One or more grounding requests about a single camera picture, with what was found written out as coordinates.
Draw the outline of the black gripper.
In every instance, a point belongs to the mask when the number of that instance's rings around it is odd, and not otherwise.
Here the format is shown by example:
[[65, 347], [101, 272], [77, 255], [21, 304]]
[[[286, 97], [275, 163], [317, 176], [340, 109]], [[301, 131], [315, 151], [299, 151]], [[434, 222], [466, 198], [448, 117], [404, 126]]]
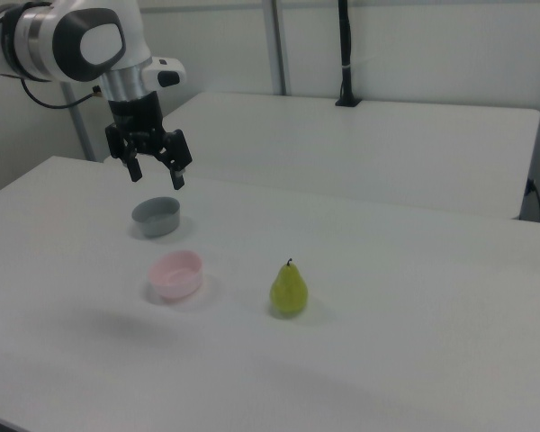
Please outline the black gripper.
[[131, 181], [142, 178], [137, 153], [158, 153], [159, 160], [169, 170], [174, 189], [180, 190], [185, 185], [185, 169], [193, 158], [181, 130], [165, 132], [158, 93], [108, 104], [113, 118], [113, 123], [105, 128], [110, 155], [126, 166]]

